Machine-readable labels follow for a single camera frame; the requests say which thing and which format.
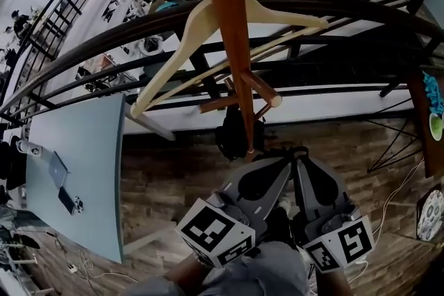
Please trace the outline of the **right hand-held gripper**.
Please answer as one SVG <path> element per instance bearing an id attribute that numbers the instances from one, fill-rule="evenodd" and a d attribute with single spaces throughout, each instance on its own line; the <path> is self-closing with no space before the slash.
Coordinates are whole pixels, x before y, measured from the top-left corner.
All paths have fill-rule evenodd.
<path id="1" fill-rule="evenodd" d="M 343 178 L 318 159 L 298 160 L 294 180 L 296 203 L 308 225 L 319 226 L 327 207 L 336 209 L 348 200 Z M 375 249 L 369 217 L 347 222 L 302 248 L 321 273 L 347 268 Z"/>

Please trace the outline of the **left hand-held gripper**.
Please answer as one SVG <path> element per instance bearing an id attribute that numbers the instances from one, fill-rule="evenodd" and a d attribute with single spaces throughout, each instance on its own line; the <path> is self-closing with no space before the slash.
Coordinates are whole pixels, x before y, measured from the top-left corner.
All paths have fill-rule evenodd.
<path id="1" fill-rule="evenodd" d="M 263 242 L 265 220 L 290 177 L 286 158 L 246 164 L 210 197 L 197 199 L 176 231 L 204 262 L 226 266 Z"/>

